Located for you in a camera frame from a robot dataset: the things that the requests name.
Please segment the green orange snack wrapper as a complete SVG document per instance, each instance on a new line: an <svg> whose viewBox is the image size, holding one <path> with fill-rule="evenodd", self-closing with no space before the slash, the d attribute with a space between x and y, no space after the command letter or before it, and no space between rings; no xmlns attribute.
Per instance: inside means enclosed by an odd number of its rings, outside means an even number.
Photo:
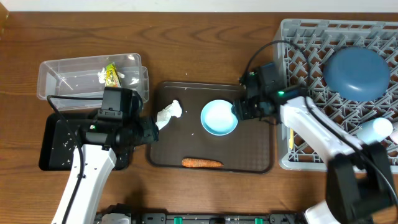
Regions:
<svg viewBox="0 0 398 224"><path fill-rule="evenodd" d="M121 82L114 63L105 67L105 87L118 87L121 88Z"/></svg>

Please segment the orange carrot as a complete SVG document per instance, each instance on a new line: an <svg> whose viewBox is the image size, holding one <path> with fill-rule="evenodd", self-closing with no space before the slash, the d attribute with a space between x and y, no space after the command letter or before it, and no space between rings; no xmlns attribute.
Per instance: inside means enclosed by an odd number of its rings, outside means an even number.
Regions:
<svg viewBox="0 0 398 224"><path fill-rule="evenodd" d="M199 167L223 167L223 164L218 161L212 161L208 159L195 159L195 158L184 158L182 160L184 167L199 168Z"/></svg>

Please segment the light blue plastic cup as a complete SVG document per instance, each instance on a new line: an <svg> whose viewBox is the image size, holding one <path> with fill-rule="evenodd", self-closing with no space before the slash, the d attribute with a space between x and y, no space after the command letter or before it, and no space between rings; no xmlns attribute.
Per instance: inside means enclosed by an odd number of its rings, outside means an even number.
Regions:
<svg viewBox="0 0 398 224"><path fill-rule="evenodd" d="M393 131L392 123L386 118L376 118L359 125L356 133L358 139L365 144L381 142Z"/></svg>

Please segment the pale yellow plastic spoon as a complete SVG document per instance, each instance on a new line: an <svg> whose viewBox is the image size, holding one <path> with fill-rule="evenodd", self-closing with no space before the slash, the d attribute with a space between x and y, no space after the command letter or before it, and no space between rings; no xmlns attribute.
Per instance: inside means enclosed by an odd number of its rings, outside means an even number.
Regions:
<svg viewBox="0 0 398 224"><path fill-rule="evenodd" d="M294 148L294 130L289 129L289 149L292 150Z"/></svg>

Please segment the dark blue plate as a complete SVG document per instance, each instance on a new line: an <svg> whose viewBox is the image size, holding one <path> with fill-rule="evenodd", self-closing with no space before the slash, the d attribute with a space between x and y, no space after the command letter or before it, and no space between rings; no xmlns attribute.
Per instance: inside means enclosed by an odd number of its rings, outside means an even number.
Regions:
<svg viewBox="0 0 398 224"><path fill-rule="evenodd" d="M372 101L383 96L390 80L387 62L362 47L337 51L326 62L323 79L329 89L353 101Z"/></svg>

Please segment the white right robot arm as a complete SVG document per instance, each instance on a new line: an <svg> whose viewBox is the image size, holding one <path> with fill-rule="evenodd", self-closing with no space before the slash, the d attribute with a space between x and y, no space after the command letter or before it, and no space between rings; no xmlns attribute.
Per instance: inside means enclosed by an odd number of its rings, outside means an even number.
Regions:
<svg viewBox="0 0 398 224"><path fill-rule="evenodd" d="M365 144L323 114L294 86L266 94L248 91L234 100L239 120L275 118L293 129L327 167L325 200L306 209L307 223L365 223L373 213L397 205L394 179L385 147Z"/></svg>

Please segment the white tissue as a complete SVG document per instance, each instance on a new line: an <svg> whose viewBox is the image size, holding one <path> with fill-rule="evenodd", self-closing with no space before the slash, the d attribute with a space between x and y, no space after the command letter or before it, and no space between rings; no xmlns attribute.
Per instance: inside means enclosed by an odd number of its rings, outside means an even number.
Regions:
<svg viewBox="0 0 398 224"><path fill-rule="evenodd" d="M125 75L121 72L117 72L118 74L118 78L119 80L121 80L122 78L125 78ZM97 76L98 76L98 80L100 83L105 83L105 75L106 75L106 70L105 68L102 68L102 71L98 72Z"/></svg>

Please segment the white napkin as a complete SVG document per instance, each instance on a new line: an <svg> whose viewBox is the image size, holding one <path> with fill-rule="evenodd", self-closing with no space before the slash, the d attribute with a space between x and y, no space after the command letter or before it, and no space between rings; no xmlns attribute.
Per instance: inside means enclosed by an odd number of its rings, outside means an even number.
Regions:
<svg viewBox="0 0 398 224"><path fill-rule="evenodd" d="M155 124L158 129L161 130L164 128L170 121L170 119L174 116L176 118L181 117L182 115L182 107L178 100L173 100L171 104L166 106L162 111L157 113L157 120Z"/></svg>

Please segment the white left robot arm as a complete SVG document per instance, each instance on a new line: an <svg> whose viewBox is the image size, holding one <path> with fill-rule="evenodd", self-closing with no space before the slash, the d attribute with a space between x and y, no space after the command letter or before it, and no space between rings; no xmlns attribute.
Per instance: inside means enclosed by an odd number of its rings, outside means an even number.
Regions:
<svg viewBox="0 0 398 224"><path fill-rule="evenodd" d="M136 146L159 139L150 116L122 120L78 119L66 124L75 142L72 166L53 223L92 223L112 170L123 169Z"/></svg>

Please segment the light blue bowl with rice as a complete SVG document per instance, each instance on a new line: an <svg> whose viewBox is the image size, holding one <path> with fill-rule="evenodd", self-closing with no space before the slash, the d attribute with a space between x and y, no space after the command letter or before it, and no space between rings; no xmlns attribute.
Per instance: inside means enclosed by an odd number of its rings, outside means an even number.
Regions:
<svg viewBox="0 0 398 224"><path fill-rule="evenodd" d="M200 115L203 128L212 135L225 136L234 131L238 119L232 112L233 105L226 100L207 103Z"/></svg>

